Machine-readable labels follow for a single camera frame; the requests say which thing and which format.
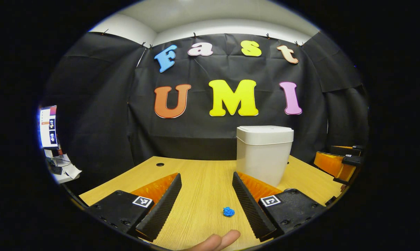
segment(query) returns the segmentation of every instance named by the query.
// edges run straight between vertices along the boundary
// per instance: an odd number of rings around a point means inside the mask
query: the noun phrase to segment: monitor screen
[[[41,146],[48,149],[57,149],[57,132],[55,128],[55,112],[57,106],[47,106],[40,109],[40,140]]]

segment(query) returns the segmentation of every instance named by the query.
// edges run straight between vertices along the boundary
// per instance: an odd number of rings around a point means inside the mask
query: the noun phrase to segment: letter f
[[[161,65],[161,69],[159,70],[161,73],[173,66],[174,61],[170,61],[169,59],[174,59],[176,57],[176,54],[172,51],[176,48],[177,46],[170,45],[167,49],[161,51],[154,57],[154,59],[157,59]]]

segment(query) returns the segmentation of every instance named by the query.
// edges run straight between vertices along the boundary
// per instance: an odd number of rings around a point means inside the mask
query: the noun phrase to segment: wooden table
[[[132,192],[141,186],[172,173],[181,173],[182,189],[171,213],[153,244],[172,250],[194,246],[211,234],[224,235],[231,229],[241,237],[226,251],[245,249],[261,244],[255,238],[242,207],[232,188],[236,161],[207,161],[152,157],[127,172],[80,195],[88,205],[116,190]],[[340,195],[342,184],[332,176],[292,156],[278,189],[295,188],[324,205],[332,196]],[[235,211],[223,216],[223,207]]]

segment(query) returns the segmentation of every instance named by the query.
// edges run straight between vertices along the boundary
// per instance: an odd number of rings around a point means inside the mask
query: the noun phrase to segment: white ceiling
[[[309,36],[318,29],[298,14],[269,0],[144,0],[118,12],[155,32],[198,21],[239,18],[269,22]]]

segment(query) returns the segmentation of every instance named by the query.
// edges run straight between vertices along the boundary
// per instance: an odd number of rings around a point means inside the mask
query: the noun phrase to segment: blue object
[[[173,66],[174,61],[170,61],[169,59],[174,59],[176,57],[176,54],[172,51],[176,48],[177,46],[170,45],[167,49],[161,51],[154,57],[154,59],[157,59],[161,65],[161,69],[159,70],[161,73]]]
[[[235,210],[231,209],[230,207],[225,207],[224,209],[224,216],[232,217],[235,214]]]

